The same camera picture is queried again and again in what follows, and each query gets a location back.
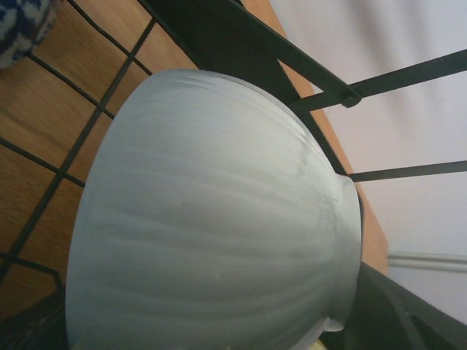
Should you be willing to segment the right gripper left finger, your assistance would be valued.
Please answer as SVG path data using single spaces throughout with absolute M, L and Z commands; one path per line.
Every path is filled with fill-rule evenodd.
M 68 348 L 64 291 L 1 321 L 1 349 Z

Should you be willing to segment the black wire dish rack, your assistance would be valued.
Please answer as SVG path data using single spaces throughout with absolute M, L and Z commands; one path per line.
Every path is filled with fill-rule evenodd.
M 249 80 L 291 105 L 358 184 L 466 170 L 464 160 L 354 171 L 330 106 L 466 73 L 460 50 L 347 84 L 294 47 L 268 1 L 49 1 L 42 44 L 1 67 L 1 317 L 61 289 L 78 200 L 112 119 L 165 69 Z

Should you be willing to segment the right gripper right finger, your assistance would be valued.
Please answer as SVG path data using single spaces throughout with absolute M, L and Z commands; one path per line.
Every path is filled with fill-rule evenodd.
M 465 349 L 466 325 L 362 264 L 344 329 L 320 341 L 327 349 Z

